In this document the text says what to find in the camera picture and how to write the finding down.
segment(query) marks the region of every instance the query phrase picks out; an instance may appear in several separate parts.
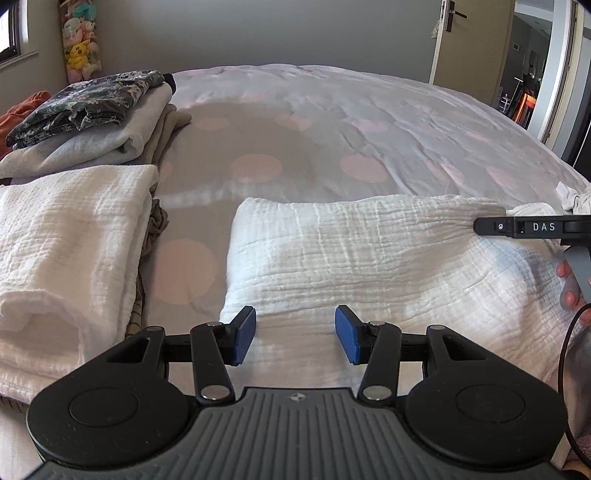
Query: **wall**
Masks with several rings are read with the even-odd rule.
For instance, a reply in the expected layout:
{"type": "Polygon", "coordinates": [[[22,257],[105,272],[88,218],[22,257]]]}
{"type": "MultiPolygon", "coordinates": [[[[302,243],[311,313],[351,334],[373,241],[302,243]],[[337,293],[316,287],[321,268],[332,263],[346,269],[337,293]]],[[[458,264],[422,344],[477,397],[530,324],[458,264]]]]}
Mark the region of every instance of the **wall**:
{"type": "Polygon", "coordinates": [[[16,63],[0,66],[2,113],[32,93],[41,90],[57,93],[66,86],[57,3],[27,0],[21,9],[28,28],[28,41],[23,43],[22,49],[33,54],[16,63]]]}
{"type": "Polygon", "coordinates": [[[329,64],[428,82],[441,0],[100,0],[107,73],[329,64]]]}
{"type": "Polygon", "coordinates": [[[530,43],[530,34],[532,28],[518,16],[513,16],[513,27],[511,28],[511,37],[509,39],[509,50],[507,51],[507,60],[501,79],[503,95],[508,94],[509,98],[513,95],[517,87],[515,77],[521,78],[523,70],[527,73],[527,67],[524,67],[524,59],[529,58],[528,45],[530,43]],[[520,46],[519,51],[513,50],[513,43],[520,46]]]}
{"type": "Polygon", "coordinates": [[[524,61],[524,73],[527,73],[530,64],[530,52],[533,50],[538,54],[538,60],[535,66],[535,76],[540,78],[544,74],[544,63],[548,57],[548,50],[550,49],[550,39],[543,36],[535,29],[531,29],[530,42],[527,45],[524,61]]]}

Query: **beige fabric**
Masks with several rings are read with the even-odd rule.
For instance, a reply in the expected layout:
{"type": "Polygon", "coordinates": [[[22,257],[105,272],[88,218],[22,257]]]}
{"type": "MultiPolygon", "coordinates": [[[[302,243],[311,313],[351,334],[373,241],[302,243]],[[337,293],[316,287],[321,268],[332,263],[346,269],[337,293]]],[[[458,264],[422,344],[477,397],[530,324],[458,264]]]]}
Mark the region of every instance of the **beige fabric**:
{"type": "Polygon", "coordinates": [[[175,130],[184,127],[190,121],[190,113],[177,112],[176,106],[169,103],[166,107],[164,107],[158,122],[156,122],[154,132],[152,132],[152,136],[146,143],[142,154],[132,163],[158,165],[160,158],[162,157],[162,153],[164,152],[166,145],[168,145],[170,136],[175,130]]]}
{"type": "MultiPolygon", "coordinates": [[[[150,219],[148,221],[148,228],[146,230],[146,236],[144,238],[144,244],[142,246],[142,253],[139,258],[141,263],[142,259],[145,258],[152,250],[152,245],[164,229],[168,225],[168,214],[166,211],[160,208],[160,201],[155,199],[152,200],[152,211],[150,212],[150,219]]],[[[142,314],[144,312],[145,304],[145,290],[144,283],[142,282],[142,276],[138,270],[138,278],[135,282],[135,302],[131,310],[131,317],[125,331],[125,338],[134,336],[142,329],[142,314]]]]}

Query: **floral patterned fabric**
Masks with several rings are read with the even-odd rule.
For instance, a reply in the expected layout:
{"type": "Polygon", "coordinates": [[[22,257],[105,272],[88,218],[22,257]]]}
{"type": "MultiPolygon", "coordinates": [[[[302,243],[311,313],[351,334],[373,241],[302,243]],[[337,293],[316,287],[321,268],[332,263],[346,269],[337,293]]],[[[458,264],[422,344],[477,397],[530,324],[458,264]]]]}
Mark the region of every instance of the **floral patterned fabric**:
{"type": "Polygon", "coordinates": [[[38,107],[6,137],[14,150],[31,147],[62,132],[108,123],[121,124],[148,89],[164,83],[154,70],[118,73],[66,87],[38,107]]]}

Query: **plush toy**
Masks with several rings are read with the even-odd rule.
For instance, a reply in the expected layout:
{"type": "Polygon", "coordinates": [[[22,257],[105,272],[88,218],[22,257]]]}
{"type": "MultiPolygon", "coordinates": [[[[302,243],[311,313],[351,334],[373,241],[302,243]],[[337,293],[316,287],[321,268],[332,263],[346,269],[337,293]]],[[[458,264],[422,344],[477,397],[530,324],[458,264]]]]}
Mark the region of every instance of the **plush toy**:
{"type": "Polygon", "coordinates": [[[84,17],[90,21],[94,21],[96,19],[96,7],[90,3],[83,3],[72,10],[72,15],[77,18],[84,17]]]}
{"type": "Polygon", "coordinates": [[[78,45],[74,45],[70,51],[70,58],[68,59],[68,68],[73,70],[81,70],[88,63],[88,40],[85,40],[78,45]]]}
{"type": "Polygon", "coordinates": [[[88,61],[90,63],[98,63],[99,62],[99,45],[96,42],[91,41],[88,44],[88,61]]]}
{"type": "Polygon", "coordinates": [[[71,18],[65,24],[62,30],[64,48],[73,47],[84,40],[82,31],[82,22],[80,18],[71,18]]]}
{"type": "Polygon", "coordinates": [[[97,63],[87,63],[82,67],[82,78],[90,80],[94,72],[99,72],[101,69],[100,61],[97,63]]]}
{"type": "Polygon", "coordinates": [[[82,72],[80,70],[67,69],[68,71],[68,82],[70,84],[82,81],[82,72]]]}
{"type": "Polygon", "coordinates": [[[95,23],[88,20],[82,22],[82,39],[92,40],[95,37],[95,23]]]}
{"type": "Polygon", "coordinates": [[[82,0],[76,0],[74,2],[70,0],[70,2],[68,3],[68,13],[66,13],[66,18],[72,18],[72,16],[74,15],[74,10],[81,5],[83,5],[82,0]]]}

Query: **door handle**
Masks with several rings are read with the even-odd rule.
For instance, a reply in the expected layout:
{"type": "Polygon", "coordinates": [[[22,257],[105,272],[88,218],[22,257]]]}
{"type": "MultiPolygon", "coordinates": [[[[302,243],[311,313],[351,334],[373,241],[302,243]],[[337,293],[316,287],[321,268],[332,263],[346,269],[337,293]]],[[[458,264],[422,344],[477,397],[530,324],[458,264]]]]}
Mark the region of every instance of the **door handle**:
{"type": "Polygon", "coordinates": [[[445,27],[445,31],[446,32],[451,32],[452,31],[452,25],[453,25],[453,16],[457,15],[458,17],[462,17],[462,18],[468,18],[467,15],[464,15],[460,12],[456,11],[456,3],[453,0],[450,0],[449,2],[449,11],[447,13],[447,24],[445,27]]]}

